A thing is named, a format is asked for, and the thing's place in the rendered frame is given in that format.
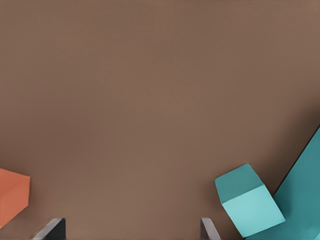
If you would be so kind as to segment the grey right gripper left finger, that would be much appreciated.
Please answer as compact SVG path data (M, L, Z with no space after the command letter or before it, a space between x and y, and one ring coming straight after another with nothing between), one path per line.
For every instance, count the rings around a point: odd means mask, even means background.
M53 218L32 240L66 240L66 219Z

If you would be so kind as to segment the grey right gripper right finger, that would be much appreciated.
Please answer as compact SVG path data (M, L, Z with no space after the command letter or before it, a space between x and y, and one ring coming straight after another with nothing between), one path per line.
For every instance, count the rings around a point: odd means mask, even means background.
M208 217L200 219L200 240L221 240L213 221Z

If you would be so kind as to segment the small blue cube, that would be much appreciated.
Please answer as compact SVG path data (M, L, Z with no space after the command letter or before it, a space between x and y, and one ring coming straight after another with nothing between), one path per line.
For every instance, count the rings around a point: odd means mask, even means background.
M243 238L286 221L250 164L215 178L214 183L221 205Z

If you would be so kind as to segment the orange cube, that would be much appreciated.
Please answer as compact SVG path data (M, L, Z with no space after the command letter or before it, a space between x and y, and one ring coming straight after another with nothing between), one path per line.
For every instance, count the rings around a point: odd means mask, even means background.
M29 205L31 177L0 168L0 229Z

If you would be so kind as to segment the large blue cube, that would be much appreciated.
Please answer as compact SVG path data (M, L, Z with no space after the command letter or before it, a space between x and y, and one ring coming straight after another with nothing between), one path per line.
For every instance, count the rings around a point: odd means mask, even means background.
M320 240L320 125L273 198L285 222L245 240Z

